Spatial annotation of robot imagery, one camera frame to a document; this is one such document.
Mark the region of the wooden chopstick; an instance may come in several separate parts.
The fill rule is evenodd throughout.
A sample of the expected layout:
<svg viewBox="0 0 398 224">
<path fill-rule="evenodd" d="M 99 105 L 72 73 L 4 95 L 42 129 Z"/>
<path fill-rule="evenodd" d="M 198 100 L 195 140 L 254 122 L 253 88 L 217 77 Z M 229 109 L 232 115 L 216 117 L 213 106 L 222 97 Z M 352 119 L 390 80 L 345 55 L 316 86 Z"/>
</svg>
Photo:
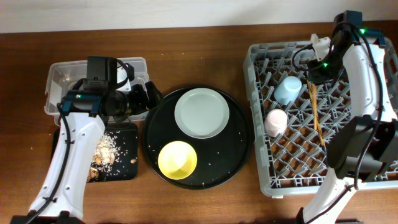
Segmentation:
<svg viewBox="0 0 398 224">
<path fill-rule="evenodd" d="M 321 128 L 319 120 L 318 120 L 317 88 L 313 83 L 312 83 L 312 98 L 313 98 L 313 114 L 314 114 L 314 122 L 315 122 L 314 127 L 318 131 L 321 146 L 324 146 L 325 142 L 324 142 L 323 136 L 322 136 L 322 128 Z"/>
<path fill-rule="evenodd" d="M 314 130 L 318 130 L 318 115 L 317 115 L 317 99 L 316 99 L 316 89 L 315 85 L 310 83 L 309 80 L 307 80 L 307 87 L 308 87 L 308 94 L 310 96 L 310 101 L 312 104 L 312 111 L 313 111 L 313 116 L 314 116 Z"/>
</svg>

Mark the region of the blue cup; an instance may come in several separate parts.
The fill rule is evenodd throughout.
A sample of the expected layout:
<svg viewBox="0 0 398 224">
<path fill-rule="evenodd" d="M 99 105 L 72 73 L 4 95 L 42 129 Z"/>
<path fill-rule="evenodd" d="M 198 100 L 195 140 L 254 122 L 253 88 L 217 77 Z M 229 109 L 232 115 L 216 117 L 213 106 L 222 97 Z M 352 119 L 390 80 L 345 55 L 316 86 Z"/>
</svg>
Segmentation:
<svg viewBox="0 0 398 224">
<path fill-rule="evenodd" d="M 297 99 L 301 88 L 302 82 L 299 78 L 287 76 L 275 89 L 274 98 L 278 103 L 287 105 Z"/>
</svg>

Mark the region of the pink cup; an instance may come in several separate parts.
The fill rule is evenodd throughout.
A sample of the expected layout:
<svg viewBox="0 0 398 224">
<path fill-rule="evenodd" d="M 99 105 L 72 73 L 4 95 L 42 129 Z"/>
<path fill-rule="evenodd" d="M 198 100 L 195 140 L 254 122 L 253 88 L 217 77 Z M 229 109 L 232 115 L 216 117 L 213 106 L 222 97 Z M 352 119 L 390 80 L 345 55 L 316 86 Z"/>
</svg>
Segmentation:
<svg viewBox="0 0 398 224">
<path fill-rule="evenodd" d="M 271 110 L 265 119 L 264 129 L 270 137 L 284 134 L 287 129 L 288 117 L 285 111 L 280 109 Z"/>
</svg>

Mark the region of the white plate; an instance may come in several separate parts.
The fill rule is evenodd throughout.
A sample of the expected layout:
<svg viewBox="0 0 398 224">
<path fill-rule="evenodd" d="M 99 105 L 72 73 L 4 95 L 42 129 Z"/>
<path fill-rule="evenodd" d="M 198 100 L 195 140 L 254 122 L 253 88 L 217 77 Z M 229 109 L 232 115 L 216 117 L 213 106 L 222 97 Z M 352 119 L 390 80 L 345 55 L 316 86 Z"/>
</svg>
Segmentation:
<svg viewBox="0 0 398 224">
<path fill-rule="evenodd" d="M 216 90 L 194 88 L 184 93 L 174 109 L 177 126 L 196 139 L 212 138 L 222 132 L 229 121 L 229 106 Z"/>
</svg>

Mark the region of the yellow bowl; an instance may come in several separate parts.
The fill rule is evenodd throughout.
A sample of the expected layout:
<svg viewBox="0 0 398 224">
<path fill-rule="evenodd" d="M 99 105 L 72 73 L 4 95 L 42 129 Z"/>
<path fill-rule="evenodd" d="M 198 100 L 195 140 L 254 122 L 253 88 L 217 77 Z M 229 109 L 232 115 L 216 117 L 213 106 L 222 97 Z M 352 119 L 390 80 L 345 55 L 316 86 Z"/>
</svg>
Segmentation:
<svg viewBox="0 0 398 224">
<path fill-rule="evenodd" d="M 183 141 L 166 144 L 159 152 L 157 163 L 163 175 L 172 180 L 187 178 L 198 162 L 194 148 Z"/>
</svg>

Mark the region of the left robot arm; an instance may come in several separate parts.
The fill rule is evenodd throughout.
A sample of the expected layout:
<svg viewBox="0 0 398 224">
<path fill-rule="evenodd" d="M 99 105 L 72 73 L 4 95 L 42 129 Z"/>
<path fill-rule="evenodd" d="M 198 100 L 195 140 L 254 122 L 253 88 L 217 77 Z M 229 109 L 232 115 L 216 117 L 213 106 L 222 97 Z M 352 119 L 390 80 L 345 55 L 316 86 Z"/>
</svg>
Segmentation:
<svg viewBox="0 0 398 224">
<path fill-rule="evenodd" d="M 86 77 L 57 104 L 60 133 L 44 184 L 28 214 L 11 223 L 82 223 L 86 179 L 109 118 L 123 121 L 163 99 L 152 82 L 122 91 L 133 79 L 134 67 L 120 59 L 88 57 Z"/>
</svg>

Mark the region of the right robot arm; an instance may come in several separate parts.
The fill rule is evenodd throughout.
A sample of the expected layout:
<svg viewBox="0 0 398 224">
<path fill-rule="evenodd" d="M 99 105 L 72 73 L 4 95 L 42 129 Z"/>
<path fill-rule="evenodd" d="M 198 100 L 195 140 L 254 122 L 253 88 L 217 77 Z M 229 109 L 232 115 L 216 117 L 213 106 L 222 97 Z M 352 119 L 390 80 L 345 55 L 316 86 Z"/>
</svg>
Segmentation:
<svg viewBox="0 0 398 224">
<path fill-rule="evenodd" d="M 384 74 L 385 38 L 379 29 L 363 26 L 359 11 L 338 14 L 330 39 L 312 37 L 306 46 L 316 58 L 295 68 L 315 85 L 349 81 L 350 121 L 326 150 L 328 170 L 310 203 L 299 210 L 297 223 L 336 223 L 361 188 L 384 174 L 397 160 L 397 114 Z"/>
</svg>

